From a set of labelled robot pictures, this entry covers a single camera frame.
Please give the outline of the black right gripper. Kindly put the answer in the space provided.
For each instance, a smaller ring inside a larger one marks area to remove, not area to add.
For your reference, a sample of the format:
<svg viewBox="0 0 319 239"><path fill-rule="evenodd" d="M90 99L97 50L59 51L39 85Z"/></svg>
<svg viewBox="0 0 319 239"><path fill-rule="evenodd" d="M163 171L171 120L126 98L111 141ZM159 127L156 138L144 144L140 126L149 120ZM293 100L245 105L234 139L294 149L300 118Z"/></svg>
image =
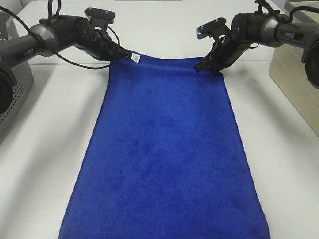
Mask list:
<svg viewBox="0 0 319 239"><path fill-rule="evenodd" d="M195 65L197 73L204 70L220 71L230 67L253 44L253 42L249 41L235 42L227 26L212 30L211 36L215 42L210 54L207 54Z"/></svg>

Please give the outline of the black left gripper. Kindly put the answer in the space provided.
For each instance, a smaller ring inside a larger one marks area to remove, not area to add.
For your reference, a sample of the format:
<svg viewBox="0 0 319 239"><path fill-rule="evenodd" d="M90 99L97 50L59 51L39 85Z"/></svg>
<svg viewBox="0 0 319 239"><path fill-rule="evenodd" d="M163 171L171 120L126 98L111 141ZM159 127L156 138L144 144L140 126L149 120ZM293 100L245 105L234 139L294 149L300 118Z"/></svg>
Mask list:
<svg viewBox="0 0 319 239"><path fill-rule="evenodd" d="M116 44L108 35L112 21L100 18L82 18L76 22L75 46L99 61L113 61L132 56L132 51Z"/></svg>

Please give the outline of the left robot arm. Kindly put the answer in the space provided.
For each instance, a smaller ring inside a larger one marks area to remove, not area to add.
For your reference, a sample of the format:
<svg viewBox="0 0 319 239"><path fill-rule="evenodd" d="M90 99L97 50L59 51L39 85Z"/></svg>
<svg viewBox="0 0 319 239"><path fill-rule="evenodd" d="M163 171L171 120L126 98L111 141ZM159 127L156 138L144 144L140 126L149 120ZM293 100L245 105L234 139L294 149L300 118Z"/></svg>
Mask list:
<svg viewBox="0 0 319 239"><path fill-rule="evenodd" d="M115 43L107 34L108 22L97 29L88 19L63 15L33 26L29 34L7 40L0 45L0 112L12 104L17 77L13 67L41 55L49 57L74 46L99 61L113 63L131 58L132 51Z"/></svg>

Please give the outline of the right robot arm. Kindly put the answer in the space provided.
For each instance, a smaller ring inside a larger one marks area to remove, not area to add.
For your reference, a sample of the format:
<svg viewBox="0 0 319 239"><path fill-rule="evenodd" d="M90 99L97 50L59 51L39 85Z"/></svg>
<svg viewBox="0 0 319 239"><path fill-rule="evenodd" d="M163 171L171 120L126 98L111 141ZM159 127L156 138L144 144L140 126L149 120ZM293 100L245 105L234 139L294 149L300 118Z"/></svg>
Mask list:
<svg viewBox="0 0 319 239"><path fill-rule="evenodd" d="M197 72L230 67L254 43L272 48L287 44L303 50L301 62L306 77L315 88L319 86L318 24L285 23L269 13L240 13L233 18L231 27L220 17L198 27L196 34L198 39L214 39L211 51L196 64Z"/></svg>

